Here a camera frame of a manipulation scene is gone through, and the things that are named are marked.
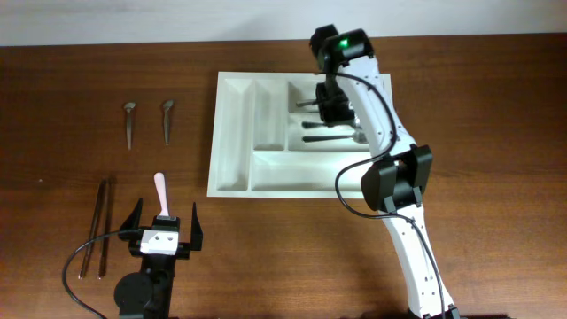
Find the wood grain surface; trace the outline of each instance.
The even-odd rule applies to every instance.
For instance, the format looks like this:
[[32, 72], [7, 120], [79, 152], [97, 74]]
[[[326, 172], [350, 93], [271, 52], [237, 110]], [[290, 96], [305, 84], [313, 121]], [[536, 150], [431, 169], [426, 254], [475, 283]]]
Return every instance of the wood grain surface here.
[[[567, 36], [381, 38], [381, 71], [408, 131], [434, 154], [425, 213], [441, 275], [462, 314], [567, 313]], [[171, 316], [358, 318], [403, 313], [407, 294], [381, 222], [334, 199], [207, 198], [218, 71], [315, 72], [306, 41], [0, 49], [0, 317], [91, 318], [61, 285], [89, 233], [97, 186], [116, 180], [112, 228], [139, 198], [159, 212], [167, 174], [189, 240]], [[161, 103], [173, 98], [171, 144]], [[125, 102], [136, 101], [133, 149]], [[354, 201], [360, 209], [363, 201]], [[113, 289], [140, 260], [110, 243], [108, 275], [68, 279], [117, 317]]]

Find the black bracket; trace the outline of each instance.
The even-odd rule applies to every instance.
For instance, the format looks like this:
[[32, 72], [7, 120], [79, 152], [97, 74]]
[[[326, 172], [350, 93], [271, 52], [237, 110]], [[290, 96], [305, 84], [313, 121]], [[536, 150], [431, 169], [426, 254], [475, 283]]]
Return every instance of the black bracket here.
[[[132, 214], [122, 223], [120, 230], [172, 230], [179, 231], [181, 220], [177, 217], [155, 216], [151, 227], [140, 227], [140, 216], [142, 215], [142, 205], [144, 201], [140, 198], [132, 211]], [[119, 236], [121, 240], [128, 241], [128, 249], [132, 256], [143, 256], [140, 252], [140, 242], [142, 234], [126, 234]], [[189, 259], [191, 251], [200, 251], [203, 247], [203, 230], [197, 217], [197, 204], [193, 203], [193, 212], [191, 216], [191, 241], [190, 243], [179, 243], [176, 259]]]
[[[435, 316], [424, 315], [423, 319], [440, 319], [442, 317], [443, 315], [441, 314]], [[467, 319], [467, 318], [462, 318], [459, 315], [459, 309], [457, 309], [457, 307], [455, 307], [454, 305], [449, 305], [449, 309], [445, 312], [445, 319]]]
[[348, 65], [353, 58], [374, 56], [370, 40], [362, 29], [339, 34], [335, 26], [328, 25], [315, 30], [309, 42], [317, 59], [319, 70], [326, 73], [325, 82], [317, 84], [316, 103], [319, 105], [321, 121], [332, 127], [340, 122], [354, 120], [354, 111], [343, 90], [337, 85], [339, 66]]
[[361, 179], [362, 194], [372, 210], [389, 214], [423, 203], [433, 155], [429, 146], [412, 146], [408, 152], [374, 163]]

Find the green led light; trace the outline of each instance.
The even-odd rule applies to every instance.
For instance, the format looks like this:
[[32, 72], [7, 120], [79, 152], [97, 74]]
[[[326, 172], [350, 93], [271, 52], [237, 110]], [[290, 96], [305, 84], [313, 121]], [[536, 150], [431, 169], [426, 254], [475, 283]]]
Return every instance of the green led light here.
[[338, 46], [341, 48], [348, 48], [348, 39], [343, 39], [338, 43]]

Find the metal tweezers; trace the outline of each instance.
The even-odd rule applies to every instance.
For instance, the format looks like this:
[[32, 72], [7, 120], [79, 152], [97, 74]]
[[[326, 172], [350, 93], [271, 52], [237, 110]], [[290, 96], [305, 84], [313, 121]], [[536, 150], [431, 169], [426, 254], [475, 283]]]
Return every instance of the metal tweezers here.
[[[97, 203], [95, 204], [95, 213], [92, 216], [92, 222], [90, 223], [89, 240], [92, 240], [97, 235], [98, 219], [101, 212], [105, 209], [105, 229], [103, 233], [107, 233], [110, 229], [111, 223], [111, 210], [109, 204], [109, 194], [110, 194], [111, 182], [107, 180], [102, 180], [98, 185]], [[92, 254], [93, 245], [89, 245], [85, 250], [85, 255], [82, 259], [81, 272], [79, 273], [79, 279], [83, 279], [87, 275], [87, 269], [89, 268], [90, 255]], [[100, 262], [98, 264], [98, 279], [102, 279], [106, 274], [106, 259], [108, 256], [108, 238], [105, 239], [101, 246], [100, 251]]]

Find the white robotic arm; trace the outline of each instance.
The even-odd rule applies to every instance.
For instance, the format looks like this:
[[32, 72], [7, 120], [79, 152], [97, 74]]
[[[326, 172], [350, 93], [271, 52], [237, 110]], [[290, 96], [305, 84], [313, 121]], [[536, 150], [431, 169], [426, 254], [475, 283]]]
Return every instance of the white robotic arm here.
[[429, 147], [417, 147], [401, 124], [362, 30], [339, 35], [333, 26], [322, 27], [315, 31], [311, 47], [319, 67], [327, 74], [326, 82], [317, 86], [322, 121], [333, 126], [333, 121], [358, 118], [370, 154], [377, 159], [362, 177], [364, 198], [379, 214], [399, 217], [383, 221], [400, 259], [410, 312], [418, 318], [445, 318], [446, 314], [455, 318], [453, 310], [456, 316], [458, 311], [453, 299], [432, 264], [435, 261], [423, 218], [422, 194], [432, 161]]
[[[347, 66], [338, 68], [338, 73], [364, 79], [371, 85], [374, 85], [380, 94], [385, 97], [384, 101], [388, 103], [388, 105], [383, 105], [378, 96], [369, 90], [367, 85], [351, 78], [337, 77], [338, 86], [345, 92], [352, 103], [354, 112], [358, 115], [364, 134], [369, 141], [370, 154], [373, 157], [382, 154], [392, 140], [392, 125], [384, 108], [385, 106], [390, 108], [397, 130], [397, 141], [390, 151], [390, 155], [394, 156], [410, 151], [411, 145], [415, 145], [416, 141], [403, 127], [392, 105], [389, 104], [390, 98], [388, 98], [380, 78], [376, 58], [363, 56], [351, 59], [348, 61]], [[402, 214], [416, 221], [426, 239], [426, 244], [431, 250], [425, 230], [423, 205], [417, 207], [416, 204], [413, 204], [403, 207], [397, 211], [397, 214]], [[435, 273], [419, 237], [412, 230], [413, 226], [401, 219], [385, 219], [384, 223], [390, 231], [396, 253], [400, 258], [400, 264], [408, 287], [409, 309], [420, 318], [428, 314], [431, 316], [440, 314], [443, 311], [441, 311], [439, 303], [439, 288]], [[444, 311], [448, 311], [448, 306], [453, 304], [453, 299], [445, 289], [445, 286], [442, 286], [445, 301]]]

